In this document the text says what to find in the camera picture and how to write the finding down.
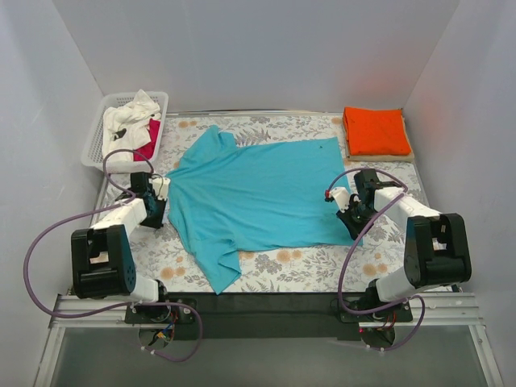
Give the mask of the teal t shirt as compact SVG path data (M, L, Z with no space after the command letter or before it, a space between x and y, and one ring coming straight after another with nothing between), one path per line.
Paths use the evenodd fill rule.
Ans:
M335 137L240 147L212 126L166 175L168 218L220 294L241 275L241 251L352 245L324 199L343 171Z

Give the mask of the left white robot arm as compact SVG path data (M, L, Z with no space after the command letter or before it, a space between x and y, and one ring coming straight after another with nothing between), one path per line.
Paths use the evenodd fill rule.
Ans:
M153 173L132 173L131 185L113 210L93 226L71 236L73 290L78 298L144 302L144 313L156 323L172 311L159 280L138 274L129 237L139 226L163 227L170 180Z

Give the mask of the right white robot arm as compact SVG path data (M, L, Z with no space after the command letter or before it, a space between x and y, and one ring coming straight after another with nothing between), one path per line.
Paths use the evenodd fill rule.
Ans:
M420 292L469 281L472 266L464 219L441 213L418 202L396 178L381 181L374 169L356 171L355 193L331 184L325 193L338 206L336 213L355 248L382 216L405 232L403 265L376 279L354 302L338 295L339 306L349 314L383 320L394 307Z

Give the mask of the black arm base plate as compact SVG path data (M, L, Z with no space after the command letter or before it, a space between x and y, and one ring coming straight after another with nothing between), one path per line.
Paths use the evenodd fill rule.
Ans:
M167 300L192 306L200 314L205 339L358 341L360 323L413 320L408 306L396 306L375 317L347 314L334 293L168 293Z

